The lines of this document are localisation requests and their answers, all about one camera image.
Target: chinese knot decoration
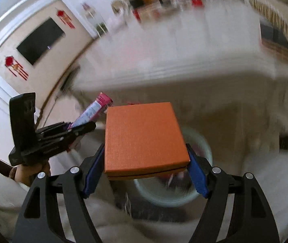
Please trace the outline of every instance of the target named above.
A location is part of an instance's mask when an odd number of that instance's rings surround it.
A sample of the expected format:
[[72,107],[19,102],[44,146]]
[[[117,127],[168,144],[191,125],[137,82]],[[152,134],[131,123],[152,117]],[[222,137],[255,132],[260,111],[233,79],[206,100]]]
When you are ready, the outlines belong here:
[[7,56],[5,58],[5,67],[10,70],[10,72],[17,77],[17,74],[20,75],[24,80],[27,81],[28,73],[23,70],[23,67],[18,63],[13,56]]
[[75,26],[72,24],[72,19],[65,13],[63,10],[57,10],[56,14],[65,25],[68,25],[71,29],[75,29]]

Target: human hand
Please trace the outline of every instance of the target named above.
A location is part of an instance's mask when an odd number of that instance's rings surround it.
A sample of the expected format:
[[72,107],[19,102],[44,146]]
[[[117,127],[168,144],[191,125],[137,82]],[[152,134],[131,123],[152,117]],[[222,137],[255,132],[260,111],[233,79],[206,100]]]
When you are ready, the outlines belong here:
[[44,164],[38,163],[33,166],[18,165],[15,172],[15,181],[31,186],[31,177],[40,172],[45,172],[47,175],[50,175],[50,165],[48,161]]

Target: pink package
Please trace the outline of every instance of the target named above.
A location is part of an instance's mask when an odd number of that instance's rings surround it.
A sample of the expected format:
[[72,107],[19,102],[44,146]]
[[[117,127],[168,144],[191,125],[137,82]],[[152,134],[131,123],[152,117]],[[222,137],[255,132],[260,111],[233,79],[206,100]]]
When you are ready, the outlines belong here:
[[95,122],[109,106],[112,106],[112,99],[101,92],[96,100],[68,128],[74,128],[89,121]]

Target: television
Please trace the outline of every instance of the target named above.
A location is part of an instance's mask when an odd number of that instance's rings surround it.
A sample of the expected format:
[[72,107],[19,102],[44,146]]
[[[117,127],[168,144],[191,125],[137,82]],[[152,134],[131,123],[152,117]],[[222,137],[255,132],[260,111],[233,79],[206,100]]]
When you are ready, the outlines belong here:
[[64,31],[50,18],[28,35],[17,50],[33,65],[63,34]]

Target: silver screw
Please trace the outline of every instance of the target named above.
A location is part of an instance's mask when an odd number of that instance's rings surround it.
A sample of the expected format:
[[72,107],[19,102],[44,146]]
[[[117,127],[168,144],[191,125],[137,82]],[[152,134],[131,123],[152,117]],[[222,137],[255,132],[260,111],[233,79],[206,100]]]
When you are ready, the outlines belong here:
[[222,171],[219,167],[214,167],[212,170],[215,174],[219,174]]
[[253,177],[254,177],[253,174],[251,174],[251,173],[246,173],[245,176],[248,179],[253,179]]
[[72,168],[70,169],[70,172],[71,172],[72,174],[76,174],[76,173],[79,172],[79,170],[80,170],[79,167],[74,166],[74,167],[72,167]]
[[44,173],[44,172],[40,172],[38,175],[37,175],[37,177],[39,178],[39,179],[42,179],[42,178],[44,178],[46,176],[46,174]]

